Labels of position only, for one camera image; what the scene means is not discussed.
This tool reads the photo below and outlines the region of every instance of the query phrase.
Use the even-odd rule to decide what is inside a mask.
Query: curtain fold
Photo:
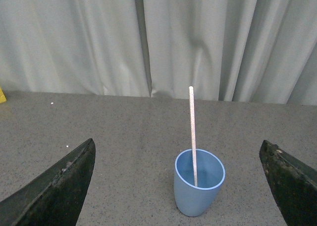
[[[4,90],[317,105],[317,0],[0,0]]]

